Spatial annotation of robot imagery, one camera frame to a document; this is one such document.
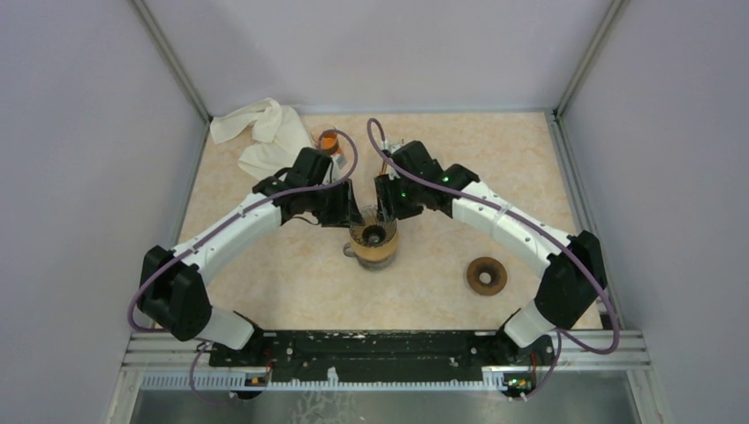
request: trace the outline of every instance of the brown donut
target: brown donut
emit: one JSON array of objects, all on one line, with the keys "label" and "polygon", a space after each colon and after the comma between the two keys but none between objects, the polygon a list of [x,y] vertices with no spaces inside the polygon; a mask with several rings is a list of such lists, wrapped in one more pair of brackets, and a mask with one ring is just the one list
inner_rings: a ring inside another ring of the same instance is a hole
[{"label": "brown donut", "polygon": [[[483,283],[479,278],[483,273],[487,273],[491,277],[488,283]],[[494,296],[507,285],[507,270],[498,260],[484,256],[468,265],[465,278],[474,292],[482,296]]]}]

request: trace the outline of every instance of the black metal base plate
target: black metal base plate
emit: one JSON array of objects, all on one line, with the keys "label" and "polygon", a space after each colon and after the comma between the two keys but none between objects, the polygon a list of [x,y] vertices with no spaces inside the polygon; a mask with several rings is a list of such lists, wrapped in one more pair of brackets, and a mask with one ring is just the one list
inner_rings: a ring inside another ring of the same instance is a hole
[{"label": "black metal base plate", "polygon": [[216,344],[211,367],[265,367],[273,381],[327,381],[335,367],[340,382],[481,381],[485,366],[551,363],[551,337],[522,352],[506,352],[494,331],[304,331],[256,332],[241,351]]}]

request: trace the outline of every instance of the white wall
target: white wall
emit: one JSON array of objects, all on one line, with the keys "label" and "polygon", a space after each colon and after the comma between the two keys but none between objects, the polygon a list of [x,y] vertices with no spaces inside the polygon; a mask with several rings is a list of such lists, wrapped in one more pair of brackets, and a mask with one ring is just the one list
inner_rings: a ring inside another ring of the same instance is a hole
[{"label": "white wall", "polygon": [[202,124],[126,1],[0,10],[0,422],[101,422]]},{"label": "white wall", "polygon": [[148,0],[208,111],[556,106],[610,0]]},{"label": "white wall", "polygon": [[677,422],[746,422],[749,3],[631,2],[566,118]]}]

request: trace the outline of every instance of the white towel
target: white towel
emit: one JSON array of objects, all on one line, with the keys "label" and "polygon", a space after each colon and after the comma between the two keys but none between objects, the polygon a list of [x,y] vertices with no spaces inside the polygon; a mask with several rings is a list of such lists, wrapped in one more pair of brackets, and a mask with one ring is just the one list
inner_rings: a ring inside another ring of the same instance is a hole
[{"label": "white towel", "polygon": [[245,149],[238,165],[258,179],[292,166],[302,148],[313,146],[297,111],[270,98],[214,118],[210,131],[214,143],[220,144],[237,137],[249,125],[257,142]]}]

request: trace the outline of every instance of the marble-patterned surface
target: marble-patterned surface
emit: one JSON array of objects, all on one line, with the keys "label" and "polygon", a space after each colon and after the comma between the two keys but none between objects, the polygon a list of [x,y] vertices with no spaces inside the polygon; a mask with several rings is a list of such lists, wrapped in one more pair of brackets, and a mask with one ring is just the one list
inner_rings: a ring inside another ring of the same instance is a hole
[{"label": "marble-patterned surface", "polygon": [[[376,115],[391,141],[422,140],[447,167],[461,163],[532,216],[574,231],[549,130],[541,113]],[[375,203],[372,178],[381,161],[369,147],[369,115],[305,116],[308,128],[333,124],[356,141],[352,179],[360,206]],[[237,166],[250,132],[215,145],[208,140],[182,239],[236,207],[256,183]],[[350,148],[344,148],[351,157]],[[395,262],[362,269],[342,255],[345,229],[291,220],[249,246],[208,287],[211,302],[267,329],[494,329],[533,298],[539,279],[488,236],[436,212],[398,223]],[[508,270],[502,292],[483,297],[465,281],[468,263],[492,256]],[[594,307],[577,328],[600,328]]]}]

